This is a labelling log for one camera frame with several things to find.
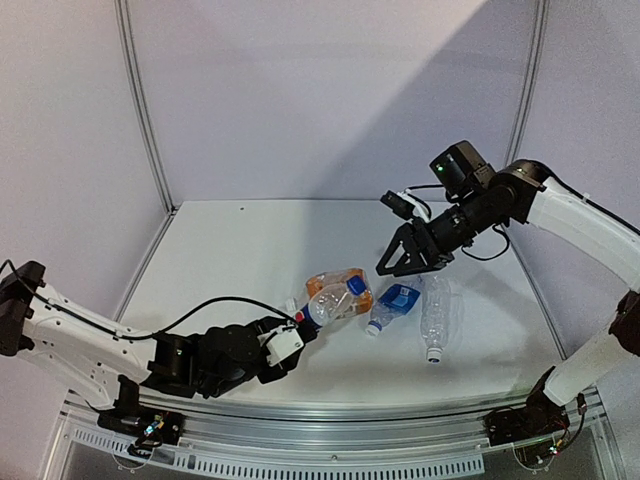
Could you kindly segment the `Pepsi bottle blue label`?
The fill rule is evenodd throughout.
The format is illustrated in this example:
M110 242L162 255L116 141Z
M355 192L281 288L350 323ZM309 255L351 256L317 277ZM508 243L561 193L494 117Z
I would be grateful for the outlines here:
M358 315L361 299L352 295L346 286L346 280L333 283L322 288L294 315L294 319L302 324L309 323L316 330L322 329L336 320L347 320Z

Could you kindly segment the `blue Pepsi bottle cap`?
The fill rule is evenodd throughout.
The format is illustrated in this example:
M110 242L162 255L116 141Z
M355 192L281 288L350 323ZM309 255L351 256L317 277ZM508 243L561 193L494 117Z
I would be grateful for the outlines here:
M346 286L349 292L358 297L367 290L367 285L360 275L354 275L346 280Z

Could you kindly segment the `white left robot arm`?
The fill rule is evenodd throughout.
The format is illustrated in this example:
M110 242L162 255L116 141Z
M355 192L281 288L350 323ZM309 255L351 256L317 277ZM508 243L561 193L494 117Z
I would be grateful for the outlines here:
M165 395L218 398L256 379L280 380L297 367L318 326L303 314L269 305L268 316L246 325L210 327L177 334L175 328L208 306L214 297L155 332L126 327L87 310L44 280L36 261L1 265L1 354L42 370L84 398L128 434L148 426L148 412L127 388Z

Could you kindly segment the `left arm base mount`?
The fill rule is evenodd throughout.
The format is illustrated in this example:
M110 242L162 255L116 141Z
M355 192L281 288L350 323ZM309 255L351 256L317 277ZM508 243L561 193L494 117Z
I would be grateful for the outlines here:
M177 446L184 430L185 416L141 405L139 385L124 375L118 376L118 383L119 392L113 407L99 411L97 425L132 437L127 453L133 457L150 459L156 448Z

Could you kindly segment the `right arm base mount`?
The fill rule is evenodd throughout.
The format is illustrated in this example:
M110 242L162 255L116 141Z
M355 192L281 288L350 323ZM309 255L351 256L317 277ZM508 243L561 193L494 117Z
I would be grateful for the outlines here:
M529 441L512 451L519 465L532 473L548 468L554 458L574 443L584 428L587 402L583 393L576 397L580 423L573 433L570 432L566 407L556 405L544 395L545 382L553 370L551 367L537 381L523 406L496 408L482 419L492 447Z

